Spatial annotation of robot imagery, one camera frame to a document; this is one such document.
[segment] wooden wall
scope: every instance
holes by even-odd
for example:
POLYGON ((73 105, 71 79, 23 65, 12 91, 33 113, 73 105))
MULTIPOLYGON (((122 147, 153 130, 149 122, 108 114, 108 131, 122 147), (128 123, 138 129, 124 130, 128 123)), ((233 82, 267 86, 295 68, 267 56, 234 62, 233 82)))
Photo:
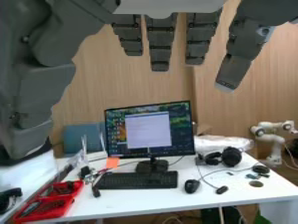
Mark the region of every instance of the wooden wall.
POLYGON ((249 127, 259 121, 298 122, 298 26, 285 24, 275 29, 241 86, 233 94, 222 93, 214 80, 238 3, 229 0, 225 4, 205 64, 193 69, 197 118, 213 126, 214 134, 250 136, 249 127))
POLYGON ((182 21, 184 15, 178 17, 172 66, 166 73, 150 70, 145 32, 142 57, 125 55, 110 26, 87 38, 73 59, 77 68, 75 79, 53 107, 53 143, 61 141, 65 125, 104 121, 104 110, 108 108, 190 100, 193 78, 188 74, 190 68, 184 64, 182 21))
POLYGON ((250 136, 249 127, 262 120, 294 119, 298 124, 297 25, 277 28, 236 92, 226 94, 214 88, 238 3, 229 0, 225 4, 205 64, 196 68, 185 66, 184 15, 178 18, 168 73, 150 71, 145 33, 142 57, 124 54, 110 26, 91 36, 75 57, 72 85, 53 107, 52 141, 61 141, 65 125, 102 120, 106 108, 182 99, 192 99, 196 120, 210 124, 214 134, 250 136))

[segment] black keyboard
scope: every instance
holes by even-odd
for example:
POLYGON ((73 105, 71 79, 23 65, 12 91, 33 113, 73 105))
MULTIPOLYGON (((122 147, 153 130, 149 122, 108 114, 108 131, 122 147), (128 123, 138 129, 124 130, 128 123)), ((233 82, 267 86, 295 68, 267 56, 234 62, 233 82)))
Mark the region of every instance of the black keyboard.
POLYGON ((105 173, 96 183, 99 189, 162 189, 177 188, 178 172, 105 173))

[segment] monitor screen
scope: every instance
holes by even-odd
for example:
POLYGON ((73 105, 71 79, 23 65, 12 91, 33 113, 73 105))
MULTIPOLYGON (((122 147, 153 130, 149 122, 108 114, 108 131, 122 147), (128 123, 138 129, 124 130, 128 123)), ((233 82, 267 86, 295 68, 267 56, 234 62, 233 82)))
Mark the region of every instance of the monitor screen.
POLYGON ((194 154, 189 101, 109 109, 105 128, 109 157, 194 154))

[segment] red toolbox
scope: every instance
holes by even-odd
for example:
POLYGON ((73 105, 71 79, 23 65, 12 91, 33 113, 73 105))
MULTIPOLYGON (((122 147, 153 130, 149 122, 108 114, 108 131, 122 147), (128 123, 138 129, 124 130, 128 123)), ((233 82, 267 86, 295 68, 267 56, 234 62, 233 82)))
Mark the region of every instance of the red toolbox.
POLYGON ((24 223, 64 216, 81 192, 83 181, 55 183, 44 188, 13 216, 13 223, 24 223))

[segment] black mount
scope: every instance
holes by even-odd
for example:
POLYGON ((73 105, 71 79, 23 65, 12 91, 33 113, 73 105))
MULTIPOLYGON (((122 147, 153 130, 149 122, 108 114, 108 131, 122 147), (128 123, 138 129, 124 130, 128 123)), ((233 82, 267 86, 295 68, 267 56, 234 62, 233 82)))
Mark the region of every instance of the black mount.
POLYGON ((166 172, 169 167, 169 162, 166 160, 156 159, 150 157, 149 161, 142 161, 137 164, 137 173, 152 173, 152 172, 166 172))

